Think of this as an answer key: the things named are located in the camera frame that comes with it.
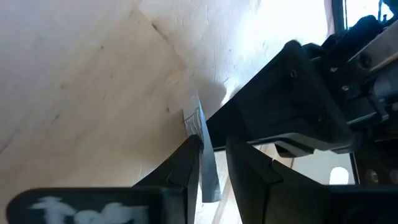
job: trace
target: black plastic piece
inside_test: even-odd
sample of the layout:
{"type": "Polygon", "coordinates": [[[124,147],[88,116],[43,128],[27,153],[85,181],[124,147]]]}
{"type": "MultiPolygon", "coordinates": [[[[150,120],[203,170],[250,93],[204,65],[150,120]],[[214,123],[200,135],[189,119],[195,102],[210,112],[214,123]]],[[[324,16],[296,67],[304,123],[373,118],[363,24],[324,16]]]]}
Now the black plastic piece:
{"type": "Polygon", "coordinates": [[[327,53],[328,68],[339,68],[383,31],[374,16],[361,18],[327,53]]]}
{"type": "Polygon", "coordinates": [[[276,150],[281,157],[295,158],[311,155],[314,152],[314,148],[300,144],[291,139],[281,139],[280,141],[274,142],[276,150]]]}
{"type": "Polygon", "coordinates": [[[207,125],[216,150],[224,149],[228,135],[251,144],[289,139],[293,145],[320,150],[342,149],[352,143],[341,111],[296,41],[288,42],[207,125]]]}
{"type": "Polygon", "coordinates": [[[226,154],[243,224],[398,222],[396,187],[325,186],[237,137],[228,138],[226,154]]]}

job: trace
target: wooden surface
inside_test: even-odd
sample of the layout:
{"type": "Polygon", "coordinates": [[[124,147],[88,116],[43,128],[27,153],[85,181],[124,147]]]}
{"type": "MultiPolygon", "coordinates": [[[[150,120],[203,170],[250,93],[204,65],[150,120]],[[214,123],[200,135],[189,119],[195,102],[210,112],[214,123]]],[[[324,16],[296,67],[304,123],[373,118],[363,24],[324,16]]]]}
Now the wooden surface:
{"type": "Polygon", "coordinates": [[[1,119],[15,120],[2,126],[8,136],[0,153],[2,211],[33,187],[133,185],[186,138],[182,114],[168,110],[184,66],[146,17],[127,12],[106,33],[94,30],[87,38],[60,66],[46,64],[51,72],[42,86],[28,73],[2,69],[2,108],[10,112],[1,119]],[[26,94],[34,105],[13,94],[26,94]]]}

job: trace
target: wooden board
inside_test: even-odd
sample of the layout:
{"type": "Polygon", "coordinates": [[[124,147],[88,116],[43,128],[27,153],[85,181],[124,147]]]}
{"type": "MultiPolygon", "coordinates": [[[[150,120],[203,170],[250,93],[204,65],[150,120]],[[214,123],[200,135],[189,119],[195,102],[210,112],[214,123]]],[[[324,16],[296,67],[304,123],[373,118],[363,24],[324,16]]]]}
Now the wooden board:
{"type": "MultiPolygon", "coordinates": [[[[98,25],[40,88],[23,89],[29,101],[2,89],[4,107],[25,109],[2,128],[9,133],[0,153],[2,211],[34,187],[133,185],[185,140],[182,114],[168,110],[184,69],[173,47],[139,11],[107,28],[98,25]]],[[[37,85],[25,73],[11,74],[1,77],[3,85],[37,85]]],[[[2,121],[12,112],[2,113],[2,121]]]]}
{"type": "Polygon", "coordinates": [[[40,94],[83,47],[104,35],[141,0],[2,0],[0,7],[0,151],[24,128],[40,94]]]}

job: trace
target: screw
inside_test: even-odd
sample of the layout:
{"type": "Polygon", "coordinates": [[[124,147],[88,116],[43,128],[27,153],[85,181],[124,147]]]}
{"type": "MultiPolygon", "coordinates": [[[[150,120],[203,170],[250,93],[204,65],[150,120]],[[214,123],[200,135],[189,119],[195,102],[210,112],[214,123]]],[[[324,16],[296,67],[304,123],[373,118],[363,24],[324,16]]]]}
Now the screw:
{"type": "Polygon", "coordinates": [[[292,77],[292,78],[297,78],[297,72],[296,72],[296,70],[292,70],[291,72],[290,72],[290,77],[292,77]]]}
{"type": "Polygon", "coordinates": [[[342,89],[343,91],[347,91],[347,90],[349,90],[349,86],[343,86],[343,87],[341,87],[341,89],[342,89]]]}
{"type": "Polygon", "coordinates": [[[374,183],[374,184],[379,183],[379,176],[377,175],[377,173],[374,170],[370,169],[370,170],[366,171],[366,178],[371,183],[374,183]]]}
{"type": "Polygon", "coordinates": [[[372,66],[372,60],[369,56],[365,55],[365,54],[361,54],[359,56],[359,64],[363,67],[363,68],[370,68],[372,66]]]}

